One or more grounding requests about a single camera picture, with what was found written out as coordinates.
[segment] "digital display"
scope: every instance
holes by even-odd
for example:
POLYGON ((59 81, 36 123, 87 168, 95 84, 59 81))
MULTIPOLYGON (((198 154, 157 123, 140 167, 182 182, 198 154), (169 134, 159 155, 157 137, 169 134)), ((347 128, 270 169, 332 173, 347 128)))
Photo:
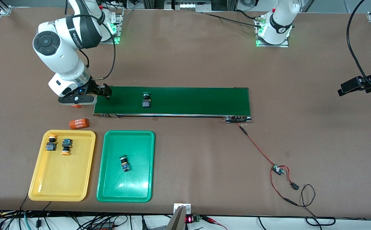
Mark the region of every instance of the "digital display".
POLYGON ((193 216, 187 216, 187 217, 185 218, 185 222, 186 222, 187 224, 191 224, 191 223, 193 222, 193 216))

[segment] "brown table surface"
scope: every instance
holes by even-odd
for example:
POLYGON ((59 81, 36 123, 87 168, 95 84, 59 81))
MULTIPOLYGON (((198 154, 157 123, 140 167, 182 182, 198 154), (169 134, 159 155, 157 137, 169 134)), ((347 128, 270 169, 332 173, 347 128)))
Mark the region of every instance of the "brown table surface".
MULTIPOLYGON (((48 210, 171 213, 191 203, 202 214, 306 216, 269 182, 270 163, 236 124, 219 118, 98 118, 93 106, 62 106, 48 87, 53 76, 32 49, 39 23, 61 8, 15 8, 0 20, 0 210, 19 208, 31 182, 43 134, 89 118, 95 131, 89 189, 81 202, 48 210), (103 137, 108 130, 156 134, 153 196, 147 203, 96 200, 103 137)), ((222 16, 249 22, 236 12, 222 16)), ((339 97, 341 83, 359 74, 346 46, 348 14, 301 13, 289 48, 256 48, 251 27, 189 11, 137 10, 125 22, 114 86, 249 87, 253 123, 244 126, 262 150, 310 183, 318 216, 371 217, 371 93, 339 97)), ((354 18, 351 41, 371 74, 371 23, 354 18)), ((111 45, 86 51, 94 77, 108 73, 111 45)), ((299 202, 285 176, 279 191, 299 202)), ((47 202, 27 200, 24 208, 47 202)))

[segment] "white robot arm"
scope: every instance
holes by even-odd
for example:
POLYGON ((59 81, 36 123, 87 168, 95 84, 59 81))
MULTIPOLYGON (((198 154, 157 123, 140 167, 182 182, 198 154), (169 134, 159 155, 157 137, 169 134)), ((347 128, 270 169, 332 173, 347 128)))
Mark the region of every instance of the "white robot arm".
POLYGON ((266 20, 260 23, 262 29, 259 30, 258 36, 269 44, 281 44, 289 36, 292 22, 300 8, 298 0, 279 0, 274 11, 261 16, 266 20))
POLYGON ((39 58, 55 75, 49 81, 50 88, 60 97, 62 104, 94 104, 96 99, 87 96, 93 93, 109 98, 110 88, 98 86, 91 80, 88 68, 75 50, 93 48, 110 38, 107 28, 101 23, 113 16, 107 9, 100 10, 95 0, 69 0, 75 15, 44 22, 39 25, 33 40, 33 48, 39 58))

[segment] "yellow tray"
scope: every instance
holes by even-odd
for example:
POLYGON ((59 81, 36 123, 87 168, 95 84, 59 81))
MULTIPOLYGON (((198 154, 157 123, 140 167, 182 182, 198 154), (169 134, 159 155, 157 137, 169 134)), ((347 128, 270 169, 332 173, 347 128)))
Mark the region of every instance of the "yellow tray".
POLYGON ((92 131, 49 130, 44 134, 29 187, 33 201, 81 201, 87 193, 96 134, 92 131), (48 135, 57 135, 57 148, 47 151, 48 135), (72 142, 70 155, 63 156, 62 141, 72 142))

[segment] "orange battery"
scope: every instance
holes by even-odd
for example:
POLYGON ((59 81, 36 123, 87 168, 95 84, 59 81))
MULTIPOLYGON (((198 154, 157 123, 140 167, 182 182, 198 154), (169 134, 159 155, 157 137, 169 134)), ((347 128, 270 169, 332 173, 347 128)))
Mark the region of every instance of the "orange battery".
POLYGON ((73 120, 69 122, 69 127, 71 129, 79 129, 89 127, 89 119, 83 118, 78 120, 73 120))

